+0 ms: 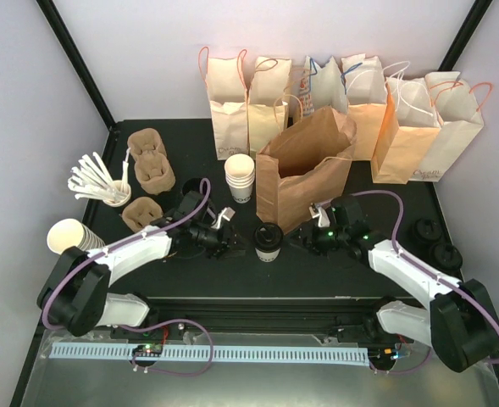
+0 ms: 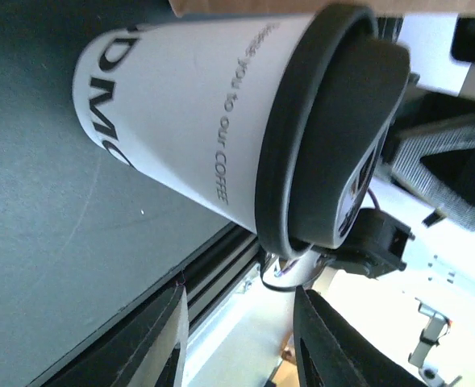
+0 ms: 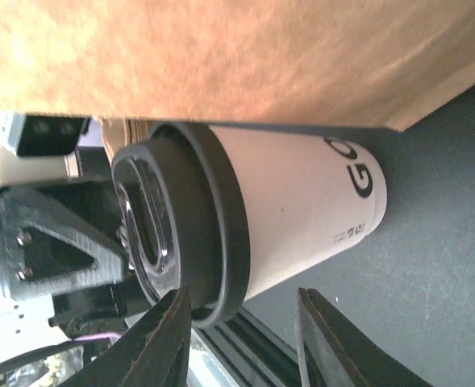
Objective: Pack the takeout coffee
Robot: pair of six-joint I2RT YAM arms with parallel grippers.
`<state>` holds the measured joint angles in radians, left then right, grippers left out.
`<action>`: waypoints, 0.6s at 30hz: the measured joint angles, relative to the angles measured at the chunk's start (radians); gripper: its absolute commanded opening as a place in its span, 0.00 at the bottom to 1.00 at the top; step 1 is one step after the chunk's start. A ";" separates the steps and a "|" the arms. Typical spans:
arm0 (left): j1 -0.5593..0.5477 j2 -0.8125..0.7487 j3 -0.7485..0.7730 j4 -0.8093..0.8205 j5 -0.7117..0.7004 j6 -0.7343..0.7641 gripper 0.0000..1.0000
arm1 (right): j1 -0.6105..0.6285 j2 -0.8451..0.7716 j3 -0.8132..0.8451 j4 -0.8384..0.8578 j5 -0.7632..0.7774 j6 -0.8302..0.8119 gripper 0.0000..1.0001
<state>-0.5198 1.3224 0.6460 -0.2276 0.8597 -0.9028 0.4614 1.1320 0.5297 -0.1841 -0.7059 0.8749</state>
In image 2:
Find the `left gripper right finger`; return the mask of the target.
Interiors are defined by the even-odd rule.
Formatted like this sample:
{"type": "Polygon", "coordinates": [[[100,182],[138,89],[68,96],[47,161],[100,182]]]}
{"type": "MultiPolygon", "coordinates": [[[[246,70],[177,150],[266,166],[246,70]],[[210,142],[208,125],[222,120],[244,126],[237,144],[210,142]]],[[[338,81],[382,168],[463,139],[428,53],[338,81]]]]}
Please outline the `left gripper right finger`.
{"type": "Polygon", "coordinates": [[[297,287],[294,346],[301,386],[423,386],[377,350],[323,297],[297,287]]]}

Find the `black cup lid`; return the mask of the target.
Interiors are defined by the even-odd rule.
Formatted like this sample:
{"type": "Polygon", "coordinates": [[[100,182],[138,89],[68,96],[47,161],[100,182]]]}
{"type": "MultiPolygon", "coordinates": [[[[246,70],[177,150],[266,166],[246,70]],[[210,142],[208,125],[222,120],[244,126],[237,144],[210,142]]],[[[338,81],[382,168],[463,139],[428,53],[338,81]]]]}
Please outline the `black cup lid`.
{"type": "Polygon", "coordinates": [[[364,5],[333,3],[310,22],[285,68],[256,175],[261,247],[295,258],[336,249],[360,211],[410,54],[378,36],[364,5]]]}

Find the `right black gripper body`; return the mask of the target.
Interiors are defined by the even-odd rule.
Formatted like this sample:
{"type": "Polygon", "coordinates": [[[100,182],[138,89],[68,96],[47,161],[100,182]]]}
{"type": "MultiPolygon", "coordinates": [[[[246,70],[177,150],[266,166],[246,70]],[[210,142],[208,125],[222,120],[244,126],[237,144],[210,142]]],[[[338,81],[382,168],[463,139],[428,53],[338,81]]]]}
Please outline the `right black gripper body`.
{"type": "Polygon", "coordinates": [[[475,231],[475,113],[390,130],[382,161],[434,216],[475,231]]]}

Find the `brown kraft paper bag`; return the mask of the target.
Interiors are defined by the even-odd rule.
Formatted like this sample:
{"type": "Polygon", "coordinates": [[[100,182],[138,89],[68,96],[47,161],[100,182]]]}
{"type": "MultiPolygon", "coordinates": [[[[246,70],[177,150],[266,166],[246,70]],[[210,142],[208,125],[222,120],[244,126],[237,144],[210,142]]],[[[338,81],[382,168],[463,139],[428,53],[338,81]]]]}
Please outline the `brown kraft paper bag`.
{"type": "MultiPolygon", "coordinates": [[[[457,13],[475,16],[475,0],[370,0],[364,1],[378,15],[408,13],[457,13]]],[[[170,0],[177,16],[187,14],[293,14],[316,12],[330,4],[321,0],[170,0]]]]}

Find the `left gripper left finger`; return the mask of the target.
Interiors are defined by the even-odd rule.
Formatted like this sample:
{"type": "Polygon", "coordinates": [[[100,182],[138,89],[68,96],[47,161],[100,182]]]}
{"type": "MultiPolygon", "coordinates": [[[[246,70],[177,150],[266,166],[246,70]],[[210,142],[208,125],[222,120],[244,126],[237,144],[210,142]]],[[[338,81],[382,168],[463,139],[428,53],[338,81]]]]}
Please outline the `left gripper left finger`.
{"type": "Polygon", "coordinates": [[[68,363],[46,386],[180,386],[189,319],[185,287],[138,307],[68,363]]]}

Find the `white paper cup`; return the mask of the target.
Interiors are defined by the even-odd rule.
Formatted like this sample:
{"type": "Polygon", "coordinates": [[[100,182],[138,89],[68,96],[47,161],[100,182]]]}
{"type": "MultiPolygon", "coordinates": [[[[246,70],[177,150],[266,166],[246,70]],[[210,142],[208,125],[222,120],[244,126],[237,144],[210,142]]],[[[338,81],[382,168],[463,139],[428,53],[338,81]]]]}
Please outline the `white paper cup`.
{"type": "Polygon", "coordinates": [[[75,69],[79,122],[124,164],[254,231],[269,112],[310,21],[220,19],[102,34],[75,69]]]}

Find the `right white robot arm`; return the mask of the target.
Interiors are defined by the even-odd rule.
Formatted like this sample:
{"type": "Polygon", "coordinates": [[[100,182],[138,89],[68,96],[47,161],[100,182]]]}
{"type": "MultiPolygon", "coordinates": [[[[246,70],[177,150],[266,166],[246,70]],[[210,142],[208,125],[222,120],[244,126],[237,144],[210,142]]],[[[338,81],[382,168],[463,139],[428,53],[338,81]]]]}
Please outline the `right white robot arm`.
{"type": "Polygon", "coordinates": [[[425,94],[405,103],[377,166],[380,197],[393,194],[397,204],[368,213],[385,219],[402,250],[390,252],[357,227],[325,262],[396,281],[419,299],[430,322],[409,361],[436,385],[425,359],[441,331],[459,323],[475,332],[475,90],[464,90],[475,67],[475,18],[408,14],[398,42],[409,48],[425,94]]]}

